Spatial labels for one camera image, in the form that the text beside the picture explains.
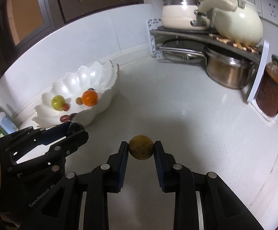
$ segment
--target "yellow fruit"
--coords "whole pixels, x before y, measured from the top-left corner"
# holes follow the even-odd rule
[[[65,99],[61,95],[57,95],[57,96],[53,97],[53,99],[51,101],[51,106],[56,111],[63,111],[64,104],[65,104]]]
[[[128,143],[129,153],[138,160],[149,159],[154,153],[154,144],[147,136],[133,137]]]

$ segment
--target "sauce jar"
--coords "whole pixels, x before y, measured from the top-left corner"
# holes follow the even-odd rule
[[[272,62],[265,67],[256,103],[267,116],[274,117],[278,114],[278,56],[276,55],[272,55]]]

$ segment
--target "white fruit bowl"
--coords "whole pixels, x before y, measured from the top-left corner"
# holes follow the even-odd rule
[[[76,73],[67,73],[63,80],[53,83],[51,91],[42,94],[42,104],[35,107],[37,116],[32,120],[42,128],[50,128],[61,124],[60,117],[78,113],[72,121],[88,125],[97,114],[106,110],[116,93],[116,83],[119,76],[119,65],[111,61],[94,62],[90,67],[81,66]],[[93,88],[98,94],[98,103],[89,107],[76,104],[76,98]],[[70,109],[56,111],[51,101],[56,95],[62,95],[70,105]]]

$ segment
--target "backsplash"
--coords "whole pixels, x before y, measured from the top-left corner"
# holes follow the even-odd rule
[[[81,65],[148,43],[152,4],[102,11],[50,34],[25,52],[0,79],[0,107],[15,115],[36,94]]]

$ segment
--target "corner shelf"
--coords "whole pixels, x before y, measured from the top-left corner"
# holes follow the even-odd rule
[[[175,30],[175,29],[165,29],[163,27],[158,27],[157,29],[150,29],[150,34],[151,35],[169,35],[169,36],[179,36],[183,37],[189,40],[194,40],[206,44],[213,44],[218,47],[222,47],[224,49],[230,50],[236,54],[239,54],[243,56],[244,58],[247,58],[251,61],[253,61],[256,64],[260,64],[261,61],[261,54],[256,54],[256,53],[250,53],[247,51],[243,51],[238,49],[237,47],[230,46],[228,44],[224,44],[220,41],[217,41],[216,39],[213,39],[208,35],[208,33],[216,33],[212,31],[204,31],[201,33],[198,32],[193,32],[193,31],[183,31],[183,30]]]

